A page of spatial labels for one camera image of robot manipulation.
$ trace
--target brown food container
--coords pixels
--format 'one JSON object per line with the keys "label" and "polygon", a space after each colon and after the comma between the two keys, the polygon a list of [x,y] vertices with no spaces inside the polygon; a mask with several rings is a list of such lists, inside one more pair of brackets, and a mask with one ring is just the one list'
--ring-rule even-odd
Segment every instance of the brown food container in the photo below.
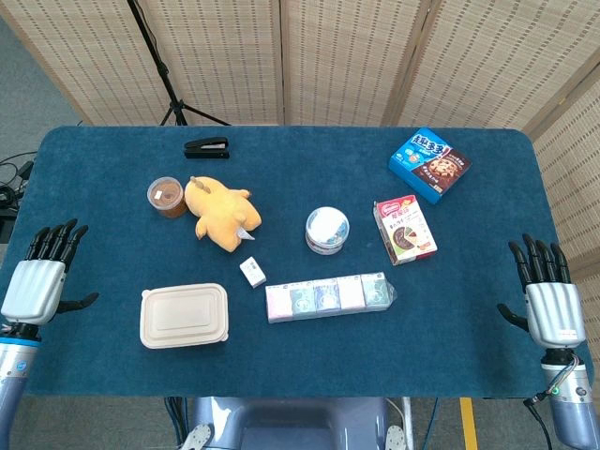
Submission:
{"label": "brown food container", "polygon": [[166,218],[178,218],[188,210],[183,188],[170,176],[163,176],[150,185],[148,201]]}

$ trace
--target woven room divider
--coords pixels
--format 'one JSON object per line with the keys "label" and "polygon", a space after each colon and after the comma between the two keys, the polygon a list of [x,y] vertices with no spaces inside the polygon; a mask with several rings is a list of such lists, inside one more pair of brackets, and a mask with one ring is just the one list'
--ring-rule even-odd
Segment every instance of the woven room divider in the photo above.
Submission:
{"label": "woven room divider", "polygon": [[[526,132],[600,362],[600,2],[139,1],[176,92],[233,124]],[[169,100],[126,0],[0,13],[86,123],[160,121]]]}

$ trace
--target small white box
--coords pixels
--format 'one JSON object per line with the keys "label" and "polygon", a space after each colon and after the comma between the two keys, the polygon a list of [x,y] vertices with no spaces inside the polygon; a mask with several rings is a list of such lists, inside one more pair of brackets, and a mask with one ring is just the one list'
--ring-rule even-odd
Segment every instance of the small white box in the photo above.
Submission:
{"label": "small white box", "polygon": [[339,303],[344,313],[358,312],[365,309],[365,295],[360,275],[339,277],[337,279]]}
{"label": "small white box", "polygon": [[339,290],[335,278],[316,279],[313,282],[315,307],[322,316],[339,314]]}
{"label": "small white box", "polygon": [[240,269],[242,269],[247,282],[250,283],[250,286],[253,288],[256,288],[266,281],[264,272],[251,256],[240,264]]}

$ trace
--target stuffed toy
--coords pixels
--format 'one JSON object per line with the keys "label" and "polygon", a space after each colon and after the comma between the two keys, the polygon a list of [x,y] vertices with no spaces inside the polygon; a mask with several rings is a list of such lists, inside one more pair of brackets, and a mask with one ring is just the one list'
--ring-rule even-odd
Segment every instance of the stuffed toy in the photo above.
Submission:
{"label": "stuffed toy", "polygon": [[251,232],[261,225],[261,216],[248,201],[249,196],[245,189],[227,189],[207,176],[190,177],[186,204],[200,218],[196,224],[198,239],[208,234],[221,248],[234,251],[242,242],[239,229]]}

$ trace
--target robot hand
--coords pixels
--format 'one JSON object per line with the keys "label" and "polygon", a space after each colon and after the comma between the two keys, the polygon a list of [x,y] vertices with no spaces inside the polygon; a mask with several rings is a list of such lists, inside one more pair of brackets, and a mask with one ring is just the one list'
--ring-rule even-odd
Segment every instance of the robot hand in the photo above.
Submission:
{"label": "robot hand", "polygon": [[37,232],[8,285],[0,311],[10,322],[4,326],[4,336],[15,333],[19,324],[37,327],[48,323],[56,313],[87,308],[98,298],[98,293],[94,292],[81,301],[60,301],[75,251],[87,232],[84,225],[71,234],[76,224],[77,219],[72,219],[51,230],[46,227]]}
{"label": "robot hand", "polygon": [[527,319],[507,305],[498,310],[511,324],[529,332],[533,341],[546,349],[542,370],[547,387],[523,402],[542,425],[548,448],[550,439],[541,417],[533,407],[550,398],[556,435],[562,443],[581,450],[600,449],[600,427],[593,406],[592,388],[583,360],[573,351],[585,341],[583,314],[577,286],[571,283],[566,258],[558,245],[552,254],[542,241],[523,234],[529,260],[518,244],[510,247],[525,293]]}
{"label": "robot hand", "polygon": [[511,324],[528,331],[545,349],[574,348],[585,340],[579,292],[571,284],[569,268],[561,248],[551,244],[552,254],[542,241],[528,234],[523,240],[529,261],[514,241],[508,243],[517,263],[518,277],[525,293],[527,320],[514,314],[507,305],[498,310]]}

